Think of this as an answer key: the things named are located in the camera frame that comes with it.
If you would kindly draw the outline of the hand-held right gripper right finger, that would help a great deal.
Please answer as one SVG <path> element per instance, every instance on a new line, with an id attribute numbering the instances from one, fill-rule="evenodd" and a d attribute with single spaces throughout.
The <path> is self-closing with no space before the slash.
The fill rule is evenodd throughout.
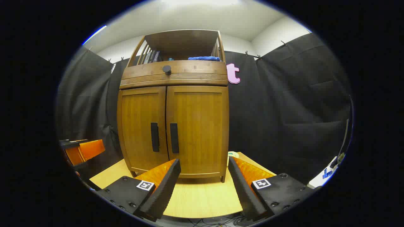
<path id="1" fill-rule="evenodd" d="M 310 188 L 287 173 L 268 173 L 235 157 L 229 157 L 228 169 L 248 221 L 284 213 L 321 188 Z"/>

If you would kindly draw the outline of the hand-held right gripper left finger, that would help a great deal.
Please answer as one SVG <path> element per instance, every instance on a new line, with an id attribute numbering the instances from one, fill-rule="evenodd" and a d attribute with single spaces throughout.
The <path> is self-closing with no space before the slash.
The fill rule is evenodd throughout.
<path id="1" fill-rule="evenodd" d="M 163 216 L 181 173 L 173 159 L 132 178 L 121 176 L 96 194 L 126 213 L 155 222 Z"/>

